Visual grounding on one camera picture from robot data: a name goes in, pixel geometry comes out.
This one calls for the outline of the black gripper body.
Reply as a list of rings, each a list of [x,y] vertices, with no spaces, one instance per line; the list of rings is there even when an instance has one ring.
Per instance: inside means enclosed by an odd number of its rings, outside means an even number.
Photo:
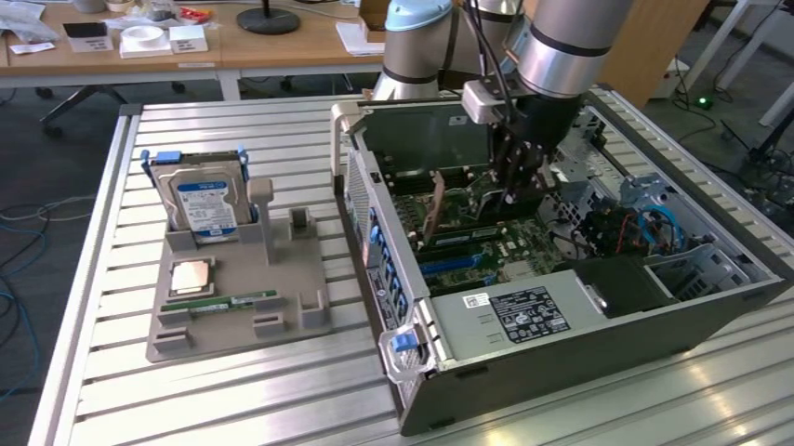
[[[540,94],[519,97],[505,124],[509,134],[549,156],[568,134],[581,103],[581,95],[572,98],[552,98]]]

